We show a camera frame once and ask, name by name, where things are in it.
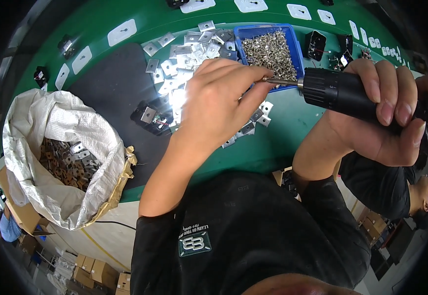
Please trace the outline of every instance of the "shirt logo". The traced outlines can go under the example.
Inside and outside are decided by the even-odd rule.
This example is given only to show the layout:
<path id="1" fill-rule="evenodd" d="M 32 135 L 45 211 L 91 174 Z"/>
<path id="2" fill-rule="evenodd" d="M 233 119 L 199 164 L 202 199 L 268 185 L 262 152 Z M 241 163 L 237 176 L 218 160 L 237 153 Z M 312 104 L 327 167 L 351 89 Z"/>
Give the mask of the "shirt logo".
<path id="1" fill-rule="evenodd" d="M 211 241 L 207 231 L 192 234 L 179 239 L 178 253 L 180 257 L 211 251 Z"/>

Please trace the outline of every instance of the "person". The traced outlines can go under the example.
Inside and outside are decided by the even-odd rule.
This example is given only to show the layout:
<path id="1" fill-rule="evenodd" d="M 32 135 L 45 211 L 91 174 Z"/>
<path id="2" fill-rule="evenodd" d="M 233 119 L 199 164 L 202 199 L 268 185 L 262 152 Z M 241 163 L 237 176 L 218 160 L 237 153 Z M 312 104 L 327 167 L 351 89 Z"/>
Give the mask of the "person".
<path id="1" fill-rule="evenodd" d="M 428 92 L 428 76 L 415 80 L 418 97 Z M 366 207 L 382 216 L 395 220 L 412 217 L 417 228 L 427 228 L 428 175 L 416 181 L 420 162 L 427 156 L 420 154 L 414 165 L 388 167 L 353 151 L 342 158 L 339 174 L 345 186 Z"/>
<path id="2" fill-rule="evenodd" d="M 405 128 L 392 136 L 325 111 L 293 159 L 300 203 L 255 173 L 226 172 L 187 188 L 275 86 L 257 82 L 245 93 L 273 73 L 228 59 L 201 64 L 187 83 L 179 130 L 140 199 L 132 294 L 356 294 L 370 248 L 333 180 L 335 164 L 355 150 L 383 165 L 410 166 L 425 122 L 411 120 L 417 88 L 406 67 L 357 59 L 346 71 L 361 77 L 383 125 L 395 116 Z"/>
<path id="3" fill-rule="evenodd" d="M 12 217 L 9 208 L 5 205 L 4 213 L 0 219 L 0 237 L 6 242 L 13 243 L 21 234 L 22 230 L 14 217 Z"/>

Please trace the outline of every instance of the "ear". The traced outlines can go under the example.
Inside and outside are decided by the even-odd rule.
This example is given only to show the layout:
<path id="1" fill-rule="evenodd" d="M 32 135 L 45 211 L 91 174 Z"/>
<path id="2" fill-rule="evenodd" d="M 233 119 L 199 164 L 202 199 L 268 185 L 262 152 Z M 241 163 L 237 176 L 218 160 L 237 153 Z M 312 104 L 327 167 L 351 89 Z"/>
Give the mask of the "ear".
<path id="1" fill-rule="evenodd" d="M 423 200 L 423 210 L 425 212 L 428 212 L 428 200 L 427 199 Z"/>

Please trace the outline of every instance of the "blue shirt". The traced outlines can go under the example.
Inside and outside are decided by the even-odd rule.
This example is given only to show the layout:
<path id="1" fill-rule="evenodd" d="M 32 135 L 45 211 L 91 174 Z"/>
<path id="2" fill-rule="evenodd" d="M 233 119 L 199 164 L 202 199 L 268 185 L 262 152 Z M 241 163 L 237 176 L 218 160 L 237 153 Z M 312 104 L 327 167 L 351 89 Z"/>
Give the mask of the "blue shirt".
<path id="1" fill-rule="evenodd" d="M 12 243 L 16 239 L 18 239 L 22 233 L 19 225 L 14 220 L 14 217 L 12 217 L 12 215 L 10 216 L 9 220 L 4 214 L 2 215 L 0 220 L 0 230 L 1 237 L 9 243 Z"/>

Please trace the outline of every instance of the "black mat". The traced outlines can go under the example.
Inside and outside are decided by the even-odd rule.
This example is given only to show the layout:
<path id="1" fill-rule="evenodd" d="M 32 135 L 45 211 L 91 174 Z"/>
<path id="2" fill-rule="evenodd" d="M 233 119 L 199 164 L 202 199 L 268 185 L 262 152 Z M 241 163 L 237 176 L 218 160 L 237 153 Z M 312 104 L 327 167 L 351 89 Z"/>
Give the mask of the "black mat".
<path id="1" fill-rule="evenodd" d="M 127 147 L 133 145 L 138 162 L 134 178 L 125 189 L 145 185 L 162 159 L 170 135 L 155 136 L 130 120 L 140 101 L 151 101 L 157 92 L 139 44 L 115 50 L 81 76 L 68 91 L 102 115 L 119 133 Z"/>

